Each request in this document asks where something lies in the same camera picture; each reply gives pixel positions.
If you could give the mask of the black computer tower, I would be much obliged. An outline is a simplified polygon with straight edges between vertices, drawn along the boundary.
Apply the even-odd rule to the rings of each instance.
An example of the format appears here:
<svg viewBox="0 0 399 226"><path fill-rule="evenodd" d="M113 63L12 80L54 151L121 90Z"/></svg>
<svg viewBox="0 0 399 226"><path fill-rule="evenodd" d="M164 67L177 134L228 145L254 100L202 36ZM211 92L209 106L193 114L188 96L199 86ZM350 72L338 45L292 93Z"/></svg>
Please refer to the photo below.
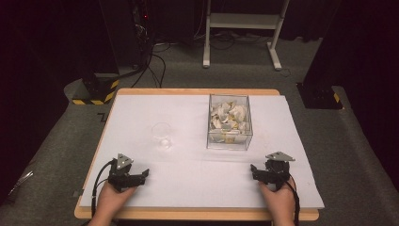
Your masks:
<svg viewBox="0 0 399 226"><path fill-rule="evenodd" d="M145 65L153 45L154 30L151 0L128 0L136 43L134 68Z"/></svg>

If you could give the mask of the person's right hand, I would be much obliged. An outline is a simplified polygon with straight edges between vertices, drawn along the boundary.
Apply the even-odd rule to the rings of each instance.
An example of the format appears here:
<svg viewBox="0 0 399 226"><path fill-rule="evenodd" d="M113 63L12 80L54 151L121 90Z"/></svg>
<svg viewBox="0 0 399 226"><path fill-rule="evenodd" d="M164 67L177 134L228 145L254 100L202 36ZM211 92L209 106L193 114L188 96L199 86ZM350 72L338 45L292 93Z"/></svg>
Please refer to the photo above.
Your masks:
<svg viewBox="0 0 399 226"><path fill-rule="evenodd" d="M293 178L290 178L288 184L283 185L278 191L270 190L263 182L259 182L258 185L272 219L291 218L294 220L295 196L292 188L295 188L295 182Z"/></svg>

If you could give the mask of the clear plastic box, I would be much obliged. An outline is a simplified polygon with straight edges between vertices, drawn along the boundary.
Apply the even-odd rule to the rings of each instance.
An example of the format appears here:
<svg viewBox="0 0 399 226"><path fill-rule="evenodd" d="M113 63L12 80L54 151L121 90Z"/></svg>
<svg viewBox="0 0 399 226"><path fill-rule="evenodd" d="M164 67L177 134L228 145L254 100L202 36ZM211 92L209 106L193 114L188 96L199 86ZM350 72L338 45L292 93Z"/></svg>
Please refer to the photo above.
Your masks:
<svg viewBox="0 0 399 226"><path fill-rule="evenodd" d="M207 148L246 151L253 137L247 95L209 96Z"/></svg>

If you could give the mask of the pile of white wrappers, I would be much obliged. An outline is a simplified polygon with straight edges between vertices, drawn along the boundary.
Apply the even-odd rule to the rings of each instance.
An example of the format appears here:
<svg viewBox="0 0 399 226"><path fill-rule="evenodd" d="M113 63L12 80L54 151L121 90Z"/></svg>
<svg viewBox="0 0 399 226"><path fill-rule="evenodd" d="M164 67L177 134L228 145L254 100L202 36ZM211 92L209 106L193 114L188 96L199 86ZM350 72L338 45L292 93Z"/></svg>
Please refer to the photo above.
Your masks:
<svg viewBox="0 0 399 226"><path fill-rule="evenodd" d="M243 144L251 134L246 105L232 101L211 106L209 136L213 143Z"/></svg>

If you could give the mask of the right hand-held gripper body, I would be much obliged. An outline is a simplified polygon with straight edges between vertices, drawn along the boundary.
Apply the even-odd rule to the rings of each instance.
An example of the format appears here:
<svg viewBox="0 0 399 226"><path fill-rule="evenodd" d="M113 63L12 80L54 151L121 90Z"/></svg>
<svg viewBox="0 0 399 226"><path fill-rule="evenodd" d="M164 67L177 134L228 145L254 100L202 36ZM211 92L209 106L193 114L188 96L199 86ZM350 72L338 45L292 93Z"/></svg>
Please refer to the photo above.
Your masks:
<svg viewBox="0 0 399 226"><path fill-rule="evenodd" d="M263 182L271 185L273 190L281 189L290 178L290 163L295 161L293 157L283 152L275 152L266 156Z"/></svg>

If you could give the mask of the person's left hand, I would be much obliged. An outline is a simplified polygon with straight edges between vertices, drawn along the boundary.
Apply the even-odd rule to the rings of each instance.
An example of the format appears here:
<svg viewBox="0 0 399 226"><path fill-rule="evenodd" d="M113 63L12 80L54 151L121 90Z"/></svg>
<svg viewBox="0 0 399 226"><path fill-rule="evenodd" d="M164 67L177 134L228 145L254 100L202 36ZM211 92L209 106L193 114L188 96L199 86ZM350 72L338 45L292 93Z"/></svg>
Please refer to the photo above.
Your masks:
<svg viewBox="0 0 399 226"><path fill-rule="evenodd" d="M105 182L100 192L96 213L93 218L112 218L135 193L135 187L129 187L118 192L112 185Z"/></svg>

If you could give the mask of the white metal stand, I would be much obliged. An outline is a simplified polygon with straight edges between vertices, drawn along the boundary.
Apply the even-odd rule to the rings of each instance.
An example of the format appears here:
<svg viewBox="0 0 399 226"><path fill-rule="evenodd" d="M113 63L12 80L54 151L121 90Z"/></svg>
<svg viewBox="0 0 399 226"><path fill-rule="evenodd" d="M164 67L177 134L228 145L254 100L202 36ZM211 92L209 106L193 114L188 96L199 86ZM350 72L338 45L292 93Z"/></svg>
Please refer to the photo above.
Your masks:
<svg viewBox="0 0 399 226"><path fill-rule="evenodd" d="M276 51L279 34L285 19L290 0L283 0L279 14L240 14L240 13L214 13L211 11L212 0L207 0L205 40L203 49L202 67L209 68L211 65L210 31L212 28L239 28L239 29L261 29L273 30L274 35L271 42L266 44L274 69L281 71L282 66Z"/></svg>

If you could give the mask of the black stand base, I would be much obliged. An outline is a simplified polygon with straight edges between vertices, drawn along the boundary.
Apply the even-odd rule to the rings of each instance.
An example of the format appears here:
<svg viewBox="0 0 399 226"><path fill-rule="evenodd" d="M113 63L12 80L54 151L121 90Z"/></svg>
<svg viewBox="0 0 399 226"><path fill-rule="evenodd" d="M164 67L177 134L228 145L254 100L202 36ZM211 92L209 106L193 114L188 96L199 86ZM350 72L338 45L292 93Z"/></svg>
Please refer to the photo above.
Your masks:
<svg viewBox="0 0 399 226"><path fill-rule="evenodd" d="M338 94L332 89L318 89L297 83L302 102L309 109L343 109L343 104Z"/></svg>

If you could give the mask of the black stand with striped base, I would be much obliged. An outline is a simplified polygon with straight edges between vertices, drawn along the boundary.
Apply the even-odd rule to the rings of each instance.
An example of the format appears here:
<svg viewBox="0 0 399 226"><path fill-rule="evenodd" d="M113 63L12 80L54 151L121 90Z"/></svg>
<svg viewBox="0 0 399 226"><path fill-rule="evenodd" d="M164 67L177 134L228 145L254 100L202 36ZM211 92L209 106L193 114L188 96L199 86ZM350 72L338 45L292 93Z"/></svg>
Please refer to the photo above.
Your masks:
<svg viewBox="0 0 399 226"><path fill-rule="evenodd" d="M72 96L75 105L106 105L116 93L119 79L108 77L83 78Z"/></svg>

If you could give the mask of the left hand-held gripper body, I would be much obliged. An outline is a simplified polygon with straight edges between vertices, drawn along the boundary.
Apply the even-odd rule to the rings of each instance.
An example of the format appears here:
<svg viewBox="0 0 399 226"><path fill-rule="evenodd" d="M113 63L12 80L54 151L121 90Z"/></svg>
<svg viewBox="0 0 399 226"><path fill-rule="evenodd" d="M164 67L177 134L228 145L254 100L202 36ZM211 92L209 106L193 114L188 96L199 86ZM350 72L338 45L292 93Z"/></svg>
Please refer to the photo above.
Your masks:
<svg viewBox="0 0 399 226"><path fill-rule="evenodd" d="M129 179L131 176L139 176L139 175L130 175L130 169L132 167L133 160L119 153L117 158L114 158L111 163L111 169L108 175L108 183L112 185L118 192L123 192L129 187Z"/></svg>

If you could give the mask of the clear glass cup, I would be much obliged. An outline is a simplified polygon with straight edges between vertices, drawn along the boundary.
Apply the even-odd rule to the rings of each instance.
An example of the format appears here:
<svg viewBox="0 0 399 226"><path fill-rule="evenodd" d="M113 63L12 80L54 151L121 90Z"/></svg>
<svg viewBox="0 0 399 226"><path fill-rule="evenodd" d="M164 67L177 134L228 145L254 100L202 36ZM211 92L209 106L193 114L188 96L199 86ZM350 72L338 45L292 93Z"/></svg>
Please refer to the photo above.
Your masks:
<svg viewBox="0 0 399 226"><path fill-rule="evenodd" d="M160 150L167 150L171 147L171 127L166 122L158 122L152 127L152 139Z"/></svg>

